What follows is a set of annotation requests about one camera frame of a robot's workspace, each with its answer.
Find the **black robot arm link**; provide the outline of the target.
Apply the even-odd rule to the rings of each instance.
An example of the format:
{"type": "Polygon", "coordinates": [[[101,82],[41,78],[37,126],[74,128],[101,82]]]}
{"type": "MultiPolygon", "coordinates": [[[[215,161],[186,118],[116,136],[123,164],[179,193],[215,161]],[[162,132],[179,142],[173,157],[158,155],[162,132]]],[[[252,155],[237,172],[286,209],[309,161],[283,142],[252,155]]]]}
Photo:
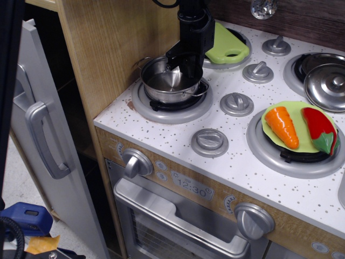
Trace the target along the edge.
{"type": "Polygon", "coordinates": [[[1,185],[4,181],[24,1],[1,1],[1,185]]]}

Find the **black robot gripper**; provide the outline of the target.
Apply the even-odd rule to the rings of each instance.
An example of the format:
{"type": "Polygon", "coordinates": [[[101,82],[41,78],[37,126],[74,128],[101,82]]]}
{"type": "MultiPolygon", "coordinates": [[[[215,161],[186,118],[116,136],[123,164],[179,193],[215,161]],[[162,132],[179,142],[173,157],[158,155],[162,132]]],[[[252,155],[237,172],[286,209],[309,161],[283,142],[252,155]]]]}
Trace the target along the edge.
{"type": "Polygon", "coordinates": [[[201,79],[204,55],[213,48],[215,20],[209,9],[210,1],[179,2],[180,41],[165,56],[170,70],[179,67],[187,78],[201,79]]]}

